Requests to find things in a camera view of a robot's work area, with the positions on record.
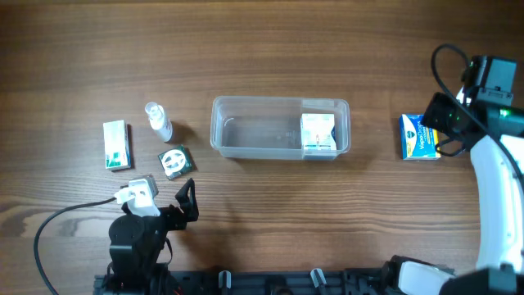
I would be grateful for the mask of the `green Zam-Buk ointment box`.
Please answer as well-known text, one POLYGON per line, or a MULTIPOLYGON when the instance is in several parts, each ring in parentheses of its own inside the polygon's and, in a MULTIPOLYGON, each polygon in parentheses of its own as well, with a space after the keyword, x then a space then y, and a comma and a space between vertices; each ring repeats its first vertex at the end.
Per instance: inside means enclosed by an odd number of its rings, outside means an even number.
POLYGON ((194 170, 192 158, 183 145, 178 145, 158 155, 167 179, 172 180, 194 170))

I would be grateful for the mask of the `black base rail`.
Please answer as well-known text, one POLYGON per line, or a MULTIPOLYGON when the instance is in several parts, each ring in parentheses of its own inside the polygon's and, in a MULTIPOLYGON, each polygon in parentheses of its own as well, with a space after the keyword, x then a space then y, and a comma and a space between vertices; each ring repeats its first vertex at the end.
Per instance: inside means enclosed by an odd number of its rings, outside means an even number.
POLYGON ((398 286, 392 269, 347 269, 301 272, 217 273, 178 271, 149 283, 125 283, 115 275, 97 276, 95 294, 422 294, 398 286))

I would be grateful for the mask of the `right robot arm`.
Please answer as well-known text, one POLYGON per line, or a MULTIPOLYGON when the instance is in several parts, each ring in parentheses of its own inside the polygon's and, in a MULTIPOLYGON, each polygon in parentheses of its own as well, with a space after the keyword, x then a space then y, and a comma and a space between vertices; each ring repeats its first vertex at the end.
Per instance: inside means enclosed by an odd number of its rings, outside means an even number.
POLYGON ((476 269, 451 275, 402 261, 393 280, 403 294, 521 294, 523 292, 523 111, 505 98, 469 100, 462 111, 436 93, 422 115, 399 118, 402 156, 434 152, 437 133, 464 143, 477 178, 481 243, 476 269))

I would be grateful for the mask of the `white green Panadol box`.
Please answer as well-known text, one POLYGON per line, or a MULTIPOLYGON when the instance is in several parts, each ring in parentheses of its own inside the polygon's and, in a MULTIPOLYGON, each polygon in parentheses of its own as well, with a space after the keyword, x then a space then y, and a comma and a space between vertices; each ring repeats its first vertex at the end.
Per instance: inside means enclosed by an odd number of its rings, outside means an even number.
POLYGON ((131 167, 128 126, 124 120, 103 124, 105 167, 107 170, 123 170, 131 167))

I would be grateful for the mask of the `blue VapoDrops box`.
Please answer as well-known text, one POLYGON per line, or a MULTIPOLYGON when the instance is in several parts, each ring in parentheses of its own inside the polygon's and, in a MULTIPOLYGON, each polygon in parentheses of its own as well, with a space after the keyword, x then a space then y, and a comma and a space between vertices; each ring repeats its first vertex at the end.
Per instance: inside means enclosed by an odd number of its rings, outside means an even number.
POLYGON ((436 151, 437 131, 422 124, 423 115, 402 114, 399 118, 402 158, 405 161, 440 159, 436 151))

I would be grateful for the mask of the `clear plastic container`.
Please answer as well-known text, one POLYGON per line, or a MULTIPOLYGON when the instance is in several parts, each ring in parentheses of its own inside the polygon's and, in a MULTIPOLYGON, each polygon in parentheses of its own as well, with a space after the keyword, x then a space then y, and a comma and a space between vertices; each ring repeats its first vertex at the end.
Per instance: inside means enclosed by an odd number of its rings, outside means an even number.
POLYGON ((213 102, 210 145, 222 157, 331 161, 350 150, 350 108, 333 98, 219 96, 213 102), (303 113, 335 116, 335 151, 306 151, 303 113))

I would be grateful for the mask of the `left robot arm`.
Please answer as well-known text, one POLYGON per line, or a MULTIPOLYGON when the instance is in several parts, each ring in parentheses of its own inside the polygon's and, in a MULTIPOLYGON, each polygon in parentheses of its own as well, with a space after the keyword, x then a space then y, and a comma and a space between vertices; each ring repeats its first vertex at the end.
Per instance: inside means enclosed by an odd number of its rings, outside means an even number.
POLYGON ((188 179, 175 194, 177 206, 160 209, 157 216, 138 216, 127 211, 109 228, 111 263, 95 294, 182 294, 167 262, 160 263, 160 252, 171 243, 169 231, 184 230, 198 220, 195 182, 188 179))

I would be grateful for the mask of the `white medicine box in container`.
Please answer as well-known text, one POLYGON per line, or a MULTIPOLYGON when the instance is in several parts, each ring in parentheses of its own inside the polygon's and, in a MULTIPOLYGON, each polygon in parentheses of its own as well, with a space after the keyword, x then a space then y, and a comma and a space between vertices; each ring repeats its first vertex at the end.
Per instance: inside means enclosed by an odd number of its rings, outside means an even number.
POLYGON ((300 118, 301 145, 306 151, 335 151, 335 116, 303 113, 300 118))

